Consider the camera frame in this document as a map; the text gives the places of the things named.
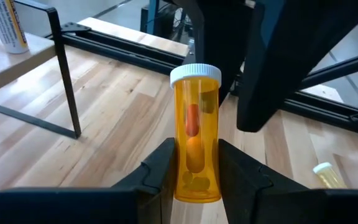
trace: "pill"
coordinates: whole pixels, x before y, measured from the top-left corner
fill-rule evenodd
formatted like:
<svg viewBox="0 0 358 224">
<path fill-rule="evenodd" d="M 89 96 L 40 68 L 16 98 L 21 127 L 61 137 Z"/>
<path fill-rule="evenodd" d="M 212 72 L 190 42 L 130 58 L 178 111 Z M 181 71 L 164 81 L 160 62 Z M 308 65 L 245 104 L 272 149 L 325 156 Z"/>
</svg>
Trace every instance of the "pill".
<svg viewBox="0 0 358 224">
<path fill-rule="evenodd" d="M 217 107 L 218 91 L 208 91 L 201 94 L 201 110 L 204 113 L 213 113 Z"/>
<path fill-rule="evenodd" d="M 189 137 L 196 136 L 199 129 L 198 105 L 190 104 L 186 110 L 186 134 Z"/>
<path fill-rule="evenodd" d="M 186 166 L 194 174 L 204 169 L 204 147 L 200 137 L 191 137 L 186 142 Z"/>
<path fill-rule="evenodd" d="M 183 173 L 181 179 L 185 184 L 191 184 L 191 181 L 193 181 L 193 174 L 189 171 L 186 171 L 185 173 Z"/>
<path fill-rule="evenodd" d="M 211 183 L 207 177 L 195 177 L 191 183 L 191 188 L 197 190 L 208 190 L 210 184 Z"/>
</svg>

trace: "pill bottle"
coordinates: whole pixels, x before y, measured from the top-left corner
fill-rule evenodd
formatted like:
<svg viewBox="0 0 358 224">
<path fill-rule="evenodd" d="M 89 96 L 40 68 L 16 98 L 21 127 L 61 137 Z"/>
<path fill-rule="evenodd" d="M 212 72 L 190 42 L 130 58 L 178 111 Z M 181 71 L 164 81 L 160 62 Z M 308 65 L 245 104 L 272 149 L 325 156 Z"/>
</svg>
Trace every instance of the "pill bottle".
<svg viewBox="0 0 358 224">
<path fill-rule="evenodd" d="M 313 172 L 317 174 L 322 183 L 330 189 L 346 189 L 346 184 L 333 170 L 333 165 L 324 162 L 313 168 Z"/>
<path fill-rule="evenodd" d="M 178 175 L 175 198 L 209 203 L 221 198 L 218 160 L 218 92 L 221 71 L 207 64 L 172 70 L 175 92 L 175 147 Z"/>
</svg>

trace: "wooden tabletop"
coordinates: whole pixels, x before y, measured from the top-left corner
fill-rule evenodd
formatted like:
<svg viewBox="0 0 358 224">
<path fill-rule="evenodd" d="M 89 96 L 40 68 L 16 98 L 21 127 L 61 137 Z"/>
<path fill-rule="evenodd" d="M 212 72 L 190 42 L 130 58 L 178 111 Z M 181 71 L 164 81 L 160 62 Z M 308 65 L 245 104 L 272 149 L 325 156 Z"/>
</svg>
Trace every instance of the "wooden tabletop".
<svg viewBox="0 0 358 224">
<path fill-rule="evenodd" d="M 25 34 L 29 51 L 7 53 L 0 40 L 0 88 L 55 56 L 53 41 Z"/>
<path fill-rule="evenodd" d="M 93 29 L 176 54 L 187 46 L 97 19 Z M 175 135 L 169 77 L 66 47 L 82 136 L 70 139 L 0 114 L 0 190 L 22 186 L 110 187 Z M 71 128 L 54 58 L 0 89 L 0 104 Z M 324 187 L 312 168 L 330 162 L 358 189 L 358 133 L 278 111 L 257 133 L 236 128 L 237 97 L 219 109 L 219 138 L 309 187 Z M 174 201 L 172 224 L 227 223 L 222 201 Z"/>
</svg>

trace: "tube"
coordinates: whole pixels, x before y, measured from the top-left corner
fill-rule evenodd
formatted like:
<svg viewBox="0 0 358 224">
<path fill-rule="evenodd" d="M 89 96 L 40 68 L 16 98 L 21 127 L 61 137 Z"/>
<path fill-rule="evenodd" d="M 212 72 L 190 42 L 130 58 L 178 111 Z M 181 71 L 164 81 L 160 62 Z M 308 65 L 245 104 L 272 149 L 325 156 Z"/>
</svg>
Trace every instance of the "tube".
<svg viewBox="0 0 358 224">
<path fill-rule="evenodd" d="M 9 53 L 29 50 L 13 0 L 0 0 L 0 39 Z"/>
</svg>

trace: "orange capsule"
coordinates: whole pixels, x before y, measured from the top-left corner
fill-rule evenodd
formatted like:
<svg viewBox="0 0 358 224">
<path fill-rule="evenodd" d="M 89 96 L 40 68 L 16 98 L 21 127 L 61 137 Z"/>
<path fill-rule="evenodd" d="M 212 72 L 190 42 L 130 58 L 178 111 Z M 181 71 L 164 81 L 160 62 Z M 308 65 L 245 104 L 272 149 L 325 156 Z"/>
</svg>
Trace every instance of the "orange capsule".
<svg viewBox="0 0 358 224">
<path fill-rule="evenodd" d="M 187 169 L 197 174 L 204 169 L 204 147 L 200 137 L 191 137 L 186 142 L 186 166 Z"/>
<path fill-rule="evenodd" d="M 189 137 L 196 136 L 200 130 L 200 120 L 198 118 L 198 105 L 191 104 L 186 111 L 186 134 Z"/>
</svg>

